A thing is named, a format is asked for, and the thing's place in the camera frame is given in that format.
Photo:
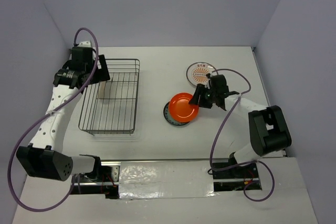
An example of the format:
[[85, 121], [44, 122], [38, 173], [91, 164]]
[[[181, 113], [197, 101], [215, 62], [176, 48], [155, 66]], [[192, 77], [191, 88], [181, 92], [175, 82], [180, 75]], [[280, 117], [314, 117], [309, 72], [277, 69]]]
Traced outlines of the cream plate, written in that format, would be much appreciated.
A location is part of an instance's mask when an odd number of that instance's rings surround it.
[[98, 99], [110, 99], [112, 83], [113, 83], [113, 79], [100, 83]]

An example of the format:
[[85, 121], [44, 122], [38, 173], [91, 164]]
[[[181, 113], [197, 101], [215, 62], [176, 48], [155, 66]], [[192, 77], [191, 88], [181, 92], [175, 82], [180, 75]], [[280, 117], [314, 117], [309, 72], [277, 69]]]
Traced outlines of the orange sunburst plate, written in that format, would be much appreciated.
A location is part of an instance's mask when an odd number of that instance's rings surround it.
[[206, 85], [208, 74], [218, 74], [218, 71], [212, 64], [207, 62], [195, 62], [188, 66], [186, 70], [187, 81], [193, 86], [197, 86], [198, 84]]

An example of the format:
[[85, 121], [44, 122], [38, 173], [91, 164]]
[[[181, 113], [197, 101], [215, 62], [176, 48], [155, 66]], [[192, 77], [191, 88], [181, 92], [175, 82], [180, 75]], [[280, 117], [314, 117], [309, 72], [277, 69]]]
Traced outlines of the green plate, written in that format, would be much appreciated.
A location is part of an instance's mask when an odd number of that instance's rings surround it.
[[187, 122], [187, 123], [180, 123], [180, 122], [174, 120], [169, 113], [169, 102], [165, 105], [165, 107], [163, 109], [163, 116], [164, 116], [165, 120], [172, 126], [182, 127], [182, 126], [186, 126], [189, 123], [191, 123], [191, 121]]

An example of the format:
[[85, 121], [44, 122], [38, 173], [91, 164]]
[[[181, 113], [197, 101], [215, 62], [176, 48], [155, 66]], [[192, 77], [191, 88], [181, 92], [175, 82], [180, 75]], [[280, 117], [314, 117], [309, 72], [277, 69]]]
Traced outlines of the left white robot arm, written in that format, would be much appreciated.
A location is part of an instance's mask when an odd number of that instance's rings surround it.
[[99, 56], [100, 66], [94, 66], [95, 52], [90, 42], [81, 42], [72, 47], [71, 58], [55, 74], [47, 118], [39, 124], [28, 146], [20, 146], [16, 152], [29, 176], [66, 181], [71, 175], [84, 174], [93, 182], [102, 177], [99, 157], [88, 154], [70, 157], [62, 152], [66, 129], [85, 82], [110, 80], [104, 55]]

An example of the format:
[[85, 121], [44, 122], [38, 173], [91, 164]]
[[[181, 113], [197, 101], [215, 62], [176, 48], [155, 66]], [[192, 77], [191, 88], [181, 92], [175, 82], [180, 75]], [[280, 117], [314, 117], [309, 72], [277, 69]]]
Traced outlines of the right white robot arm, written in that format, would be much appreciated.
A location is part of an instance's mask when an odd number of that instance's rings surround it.
[[256, 163], [265, 155], [285, 149], [292, 144], [285, 117], [279, 106], [264, 106], [243, 98], [243, 95], [251, 90], [249, 82], [248, 89], [239, 93], [229, 91], [226, 78], [222, 74], [216, 76], [208, 74], [207, 78], [207, 85], [197, 84], [189, 104], [206, 109], [216, 105], [228, 111], [212, 143], [209, 156], [211, 169], [225, 170], [213, 166], [213, 157], [220, 134], [234, 112], [247, 116], [249, 142], [243, 148], [231, 153], [229, 157], [227, 169], [233, 177], [242, 176], [247, 170], [246, 165]]

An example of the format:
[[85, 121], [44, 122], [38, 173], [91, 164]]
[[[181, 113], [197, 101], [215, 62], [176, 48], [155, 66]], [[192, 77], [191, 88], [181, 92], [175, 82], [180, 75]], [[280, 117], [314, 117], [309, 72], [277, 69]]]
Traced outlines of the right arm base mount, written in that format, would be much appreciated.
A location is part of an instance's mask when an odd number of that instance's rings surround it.
[[247, 164], [243, 166], [235, 166], [233, 168], [227, 169], [229, 166], [236, 165], [237, 162], [234, 158], [234, 153], [231, 153], [229, 158], [220, 159], [213, 162], [213, 167], [216, 171], [211, 168], [207, 171], [213, 179], [244, 179], [253, 180], [258, 178], [258, 170], [256, 164]]

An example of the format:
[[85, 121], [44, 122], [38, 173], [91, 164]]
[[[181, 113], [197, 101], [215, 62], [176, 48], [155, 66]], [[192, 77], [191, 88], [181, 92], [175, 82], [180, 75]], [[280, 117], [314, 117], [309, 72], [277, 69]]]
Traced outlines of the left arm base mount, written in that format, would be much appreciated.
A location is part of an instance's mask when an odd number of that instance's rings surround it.
[[102, 164], [99, 175], [76, 176], [71, 195], [102, 195], [105, 199], [119, 199], [120, 164]]

